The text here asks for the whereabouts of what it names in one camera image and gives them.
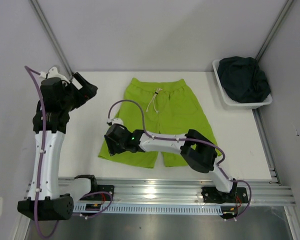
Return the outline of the lime green shorts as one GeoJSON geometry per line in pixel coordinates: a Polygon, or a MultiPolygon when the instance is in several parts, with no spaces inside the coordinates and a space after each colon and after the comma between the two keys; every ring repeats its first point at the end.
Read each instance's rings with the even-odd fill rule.
{"type": "Polygon", "coordinates": [[[179,135],[194,129],[211,141],[217,140],[191,88],[184,79],[174,82],[142,82],[133,78],[126,88],[116,118],[129,131],[146,128],[158,134],[179,135]]]}

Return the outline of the dark green shorts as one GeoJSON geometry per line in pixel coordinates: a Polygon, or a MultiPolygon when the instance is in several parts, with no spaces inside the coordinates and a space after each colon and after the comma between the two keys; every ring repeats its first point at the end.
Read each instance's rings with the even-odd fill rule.
{"type": "Polygon", "coordinates": [[[266,74],[253,57],[223,58],[217,74],[226,94],[235,102],[261,103],[271,94],[266,74]]]}

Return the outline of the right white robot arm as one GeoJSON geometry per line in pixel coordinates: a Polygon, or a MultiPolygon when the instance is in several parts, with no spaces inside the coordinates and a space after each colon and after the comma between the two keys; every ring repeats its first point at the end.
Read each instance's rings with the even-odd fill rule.
{"type": "Polygon", "coordinates": [[[227,176],[220,164],[225,152],[201,133],[190,129],[185,134],[169,135],[137,129],[130,132],[125,126],[113,123],[104,135],[110,155],[124,152],[162,152],[180,155],[189,167],[209,175],[214,183],[212,194],[224,202],[236,197],[236,180],[227,176]]]}

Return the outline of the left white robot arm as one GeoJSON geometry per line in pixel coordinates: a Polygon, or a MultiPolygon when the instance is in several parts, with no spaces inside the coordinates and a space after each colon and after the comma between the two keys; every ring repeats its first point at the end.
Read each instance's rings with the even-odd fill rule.
{"type": "Polygon", "coordinates": [[[59,189],[60,154],[70,112],[92,99],[98,88],[75,72],[73,78],[81,88],[58,73],[44,73],[37,84],[39,101],[32,119],[35,133],[35,160],[30,190],[17,203],[17,211],[31,220],[69,220],[74,204],[83,196],[93,200],[99,188],[92,175],[77,176],[68,192],[59,189]]]}

